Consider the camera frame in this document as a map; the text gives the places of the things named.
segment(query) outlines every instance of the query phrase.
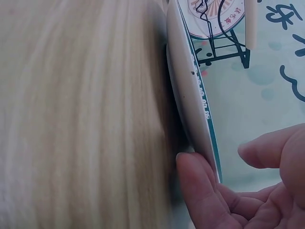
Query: palm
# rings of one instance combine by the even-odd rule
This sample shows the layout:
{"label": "palm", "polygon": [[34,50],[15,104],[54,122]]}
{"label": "palm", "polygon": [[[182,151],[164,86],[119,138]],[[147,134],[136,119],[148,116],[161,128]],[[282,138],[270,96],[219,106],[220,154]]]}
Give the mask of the palm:
{"label": "palm", "polygon": [[227,219],[229,226],[225,228],[305,228],[305,211],[295,204],[282,182],[253,193],[234,193],[218,184],[215,194],[229,215]]}
{"label": "palm", "polygon": [[187,156],[179,165],[186,173],[179,177],[181,185],[188,187],[183,195],[192,195],[185,201],[197,229],[305,229],[305,211],[295,204],[282,182],[259,192],[235,193],[216,184],[201,155],[192,154],[198,166],[190,166],[194,161]]}

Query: teal polka dot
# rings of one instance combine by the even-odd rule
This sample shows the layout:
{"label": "teal polka dot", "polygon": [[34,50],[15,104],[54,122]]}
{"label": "teal polka dot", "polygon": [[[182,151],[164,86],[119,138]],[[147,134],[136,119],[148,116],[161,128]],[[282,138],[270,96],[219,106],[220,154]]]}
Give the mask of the teal polka dot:
{"label": "teal polka dot", "polygon": [[274,51],[279,51],[282,49],[282,44],[280,42],[268,42],[268,46]]}
{"label": "teal polka dot", "polygon": [[274,70],[269,65],[254,65],[247,70],[247,75],[256,85],[269,85],[275,80]]}
{"label": "teal polka dot", "polygon": [[231,65],[231,69],[236,71],[236,72],[239,72],[242,69],[244,69],[244,67],[243,67],[243,64],[241,62],[234,62]]}
{"label": "teal polka dot", "polygon": [[267,88],[267,89],[263,89],[261,92],[262,98],[266,101],[271,101],[274,98],[274,90]]}

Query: white plate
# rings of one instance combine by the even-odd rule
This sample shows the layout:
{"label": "white plate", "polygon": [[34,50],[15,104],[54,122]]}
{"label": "white plate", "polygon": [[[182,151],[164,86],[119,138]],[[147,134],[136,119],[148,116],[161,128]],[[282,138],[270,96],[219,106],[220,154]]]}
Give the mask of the white plate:
{"label": "white plate", "polygon": [[167,56],[177,107],[196,152],[222,181],[217,141],[210,108],[186,22],[178,0],[167,11]]}
{"label": "white plate", "polygon": [[[213,36],[222,35],[218,25],[217,13],[221,0],[208,0],[208,11],[206,15],[211,22]],[[184,15],[189,33],[197,39],[207,39],[209,28],[207,22],[200,19],[201,14],[196,11],[201,0],[179,0],[179,4]],[[198,9],[205,10],[205,5]],[[221,23],[225,32],[234,28],[244,17],[244,0],[225,0],[221,12]]]}

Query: teal stripe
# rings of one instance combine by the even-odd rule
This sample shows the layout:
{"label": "teal stripe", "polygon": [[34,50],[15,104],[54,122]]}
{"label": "teal stripe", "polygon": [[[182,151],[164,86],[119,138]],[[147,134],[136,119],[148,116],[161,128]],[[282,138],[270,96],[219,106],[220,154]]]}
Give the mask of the teal stripe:
{"label": "teal stripe", "polygon": [[217,146],[216,135],[215,135],[215,131],[214,131],[214,125],[213,125],[213,121],[212,121],[212,115],[211,115],[210,107],[209,107],[209,104],[208,104],[208,99],[206,97],[206,93],[205,93],[204,84],[203,84],[202,76],[201,76],[201,73],[200,73],[200,69],[198,67],[196,54],[195,54],[195,51],[193,49],[193,43],[192,43],[190,34],[188,32],[188,28],[187,28],[184,16],[182,14],[182,10],[181,10],[180,4],[179,4],[178,1],[177,1],[177,3],[178,3],[180,15],[182,17],[183,25],[184,25],[184,31],[185,31],[186,36],[187,36],[187,40],[188,40],[188,43],[189,43],[189,46],[190,46],[190,49],[191,49],[191,53],[192,53],[192,55],[194,57],[194,64],[195,64],[195,66],[197,68],[197,78],[199,78],[201,80],[201,84],[199,86],[202,89],[203,94],[204,94],[202,96],[202,99],[206,100],[207,108],[205,110],[208,111],[209,114],[210,114],[210,119],[207,119],[207,122],[208,122],[208,126],[209,126],[210,137],[211,137],[211,141],[212,141],[212,148],[213,148],[213,152],[214,152],[214,156],[215,156],[215,161],[216,161],[216,168],[217,168],[217,171],[218,171],[218,174],[219,174],[219,180],[222,183],[223,182],[223,176],[222,176],[222,171],[221,171],[218,146]]}

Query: circular logo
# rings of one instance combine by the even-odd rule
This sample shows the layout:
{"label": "circular logo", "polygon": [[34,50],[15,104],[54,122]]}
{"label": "circular logo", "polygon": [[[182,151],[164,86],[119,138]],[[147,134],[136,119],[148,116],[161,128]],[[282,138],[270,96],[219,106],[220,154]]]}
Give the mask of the circular logo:
{"label": "circular logo", "polygon": [[[219,5],[222,0],[207,0],[207,4],[205,4],[204,0],[188,0],[189,9],[197,18],[200,18],[203,12],[205,12],[208,19],[217,18]],[[234,0],[225,0],[223,4],[223,8],[221,10],[221,14],[224,14],[234,3]]]}

